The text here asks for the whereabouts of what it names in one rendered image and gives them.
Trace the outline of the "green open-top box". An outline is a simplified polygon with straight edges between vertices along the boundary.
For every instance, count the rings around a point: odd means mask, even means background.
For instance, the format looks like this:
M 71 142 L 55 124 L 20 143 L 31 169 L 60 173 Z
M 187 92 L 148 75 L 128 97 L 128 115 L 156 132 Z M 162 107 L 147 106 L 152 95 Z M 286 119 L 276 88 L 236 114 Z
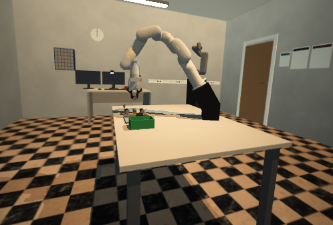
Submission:
M 130 130 L 154 129 L 152 116 L 129 117 Z

